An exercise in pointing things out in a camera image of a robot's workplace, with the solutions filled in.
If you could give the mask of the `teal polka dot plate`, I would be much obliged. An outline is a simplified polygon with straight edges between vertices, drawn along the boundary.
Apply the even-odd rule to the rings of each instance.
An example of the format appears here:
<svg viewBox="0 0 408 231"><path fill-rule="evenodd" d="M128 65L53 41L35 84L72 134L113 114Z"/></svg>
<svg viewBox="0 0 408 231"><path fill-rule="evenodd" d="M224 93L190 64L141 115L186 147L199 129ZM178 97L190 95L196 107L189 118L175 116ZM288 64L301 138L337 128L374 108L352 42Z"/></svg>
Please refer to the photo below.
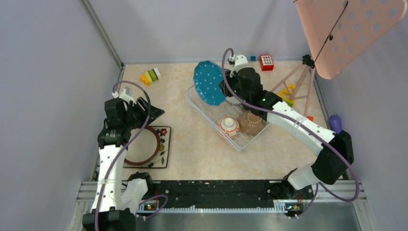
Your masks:
<svg viewBox="0 0 408 231"><path fill-rule="evenodd" d="M226 99L219 86L223 80L221 71L221 67L210 60L200 61L194 68L194 88L207 105L219 106Z"/></svg>

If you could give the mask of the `red rimmed round plate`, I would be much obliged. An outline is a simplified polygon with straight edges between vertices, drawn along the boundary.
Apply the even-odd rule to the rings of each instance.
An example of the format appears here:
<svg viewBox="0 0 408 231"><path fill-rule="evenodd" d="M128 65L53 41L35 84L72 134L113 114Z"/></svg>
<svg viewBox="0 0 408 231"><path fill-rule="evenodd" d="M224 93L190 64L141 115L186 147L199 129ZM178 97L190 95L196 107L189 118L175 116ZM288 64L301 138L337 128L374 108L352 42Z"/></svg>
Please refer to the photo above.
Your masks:
<svg viewBox="0 0 408 231"><path fill-rule="evenodd" d="M132 131L132 135L136 135L139 131L140 134L128 146L125 156L125 163L132 166L143 165L152 160L160 147L159 135L152 127L147 126L143 130L136 128Z"/></svg>

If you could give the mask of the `brown flower glazed bowl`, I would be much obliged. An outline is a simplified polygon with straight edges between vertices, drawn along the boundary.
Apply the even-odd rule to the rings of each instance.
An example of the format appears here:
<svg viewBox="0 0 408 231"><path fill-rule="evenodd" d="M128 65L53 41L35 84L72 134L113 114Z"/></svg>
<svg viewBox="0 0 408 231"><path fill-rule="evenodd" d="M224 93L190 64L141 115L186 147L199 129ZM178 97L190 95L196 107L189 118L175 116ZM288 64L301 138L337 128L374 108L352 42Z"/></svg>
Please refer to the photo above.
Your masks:
<svg viewBox="0 0 408 231"><path fill-rule="evenodd" d="M243 112L238 122L241 131L251 136L256 136L266 126L264 120L261 117L254 115L249 110Z"/></svg>

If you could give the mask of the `orange patterned white bowl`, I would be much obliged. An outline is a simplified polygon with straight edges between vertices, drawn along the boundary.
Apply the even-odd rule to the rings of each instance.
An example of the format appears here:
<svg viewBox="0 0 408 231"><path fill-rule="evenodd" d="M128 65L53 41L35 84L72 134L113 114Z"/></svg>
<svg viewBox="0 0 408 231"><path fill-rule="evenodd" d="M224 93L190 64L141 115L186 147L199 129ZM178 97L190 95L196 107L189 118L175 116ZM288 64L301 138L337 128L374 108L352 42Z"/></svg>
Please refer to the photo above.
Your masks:
<svg viewBox="0 0 408 231"><path fill-rule="evenodd" d="M227 137L233 139L238 136L240 132L240 125L235 118L232 117L224 117L222 118L217 126L221 129L221 132L218 131L218 134L223 137L226 135Z"/></svg>

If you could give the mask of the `square leaf patterned plate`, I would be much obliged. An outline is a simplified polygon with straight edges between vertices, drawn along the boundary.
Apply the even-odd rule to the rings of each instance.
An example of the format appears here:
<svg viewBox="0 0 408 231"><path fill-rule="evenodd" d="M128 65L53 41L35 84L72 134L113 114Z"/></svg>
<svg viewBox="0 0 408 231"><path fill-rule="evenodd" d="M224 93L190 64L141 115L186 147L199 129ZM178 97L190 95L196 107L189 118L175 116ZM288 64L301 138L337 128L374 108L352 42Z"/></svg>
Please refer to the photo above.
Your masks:
<svg viewBox="0 0 408 231"><path fill-rule="evenodd" d="M169 159L171 127L151 126L159 135L160 147L156 156L146 164L132 166L124 162L125 168L166 168Z"/></svg>

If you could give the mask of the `white plate with characters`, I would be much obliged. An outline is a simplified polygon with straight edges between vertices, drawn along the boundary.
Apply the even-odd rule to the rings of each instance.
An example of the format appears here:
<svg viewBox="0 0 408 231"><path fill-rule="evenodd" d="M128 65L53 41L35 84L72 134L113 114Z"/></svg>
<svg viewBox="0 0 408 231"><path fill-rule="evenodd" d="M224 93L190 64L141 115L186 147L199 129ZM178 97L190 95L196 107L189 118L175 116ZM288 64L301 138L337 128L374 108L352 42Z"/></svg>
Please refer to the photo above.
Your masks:
<svg viewBox="0 0 408 231"><path fill-rule="evenodd" d="M225 101L231 105L242 105L242 102L240 100L238 100L236 97L231 96L231 97L226 97Z"/></svg>

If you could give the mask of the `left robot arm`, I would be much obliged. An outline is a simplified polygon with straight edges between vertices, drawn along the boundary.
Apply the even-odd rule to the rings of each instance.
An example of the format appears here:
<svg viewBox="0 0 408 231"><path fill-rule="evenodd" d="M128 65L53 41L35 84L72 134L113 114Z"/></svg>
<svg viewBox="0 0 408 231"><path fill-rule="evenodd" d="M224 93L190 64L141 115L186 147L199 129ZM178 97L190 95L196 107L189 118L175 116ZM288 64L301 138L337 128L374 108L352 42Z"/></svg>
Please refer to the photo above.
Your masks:
<svg viewBox="0 0 408 231"><path fill-rule="evenodd" d="M114 98L104 103L106 118L97 137L99 148L99 176L95 199L90 212L82 217L87 231L133 231L136 211L142 198L154 193L147 175L131 179L122 191L121 174L128 146L135 137L135 128L146 128L163 115L163 109L150 105L142 97L137 100Z"/></svg>

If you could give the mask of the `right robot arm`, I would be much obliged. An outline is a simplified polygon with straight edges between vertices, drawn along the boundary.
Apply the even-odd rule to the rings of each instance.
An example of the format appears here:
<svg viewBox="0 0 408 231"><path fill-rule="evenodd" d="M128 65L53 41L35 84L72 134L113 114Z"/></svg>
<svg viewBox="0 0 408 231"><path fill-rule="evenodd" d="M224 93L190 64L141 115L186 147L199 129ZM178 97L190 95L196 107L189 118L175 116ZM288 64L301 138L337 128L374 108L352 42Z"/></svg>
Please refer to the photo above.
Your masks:
<svg viewBox="0 0 408 231"><path fill-rule="evenodd" d="M277 94L263 88L260 75L251 67L222 71L220 89L264 121L277 125L300 140L317 157L315 162L289 173L282 192L295 198L302 188L325 183L333 185L354 161L351 135L322 128L291 108Z"/></svg>

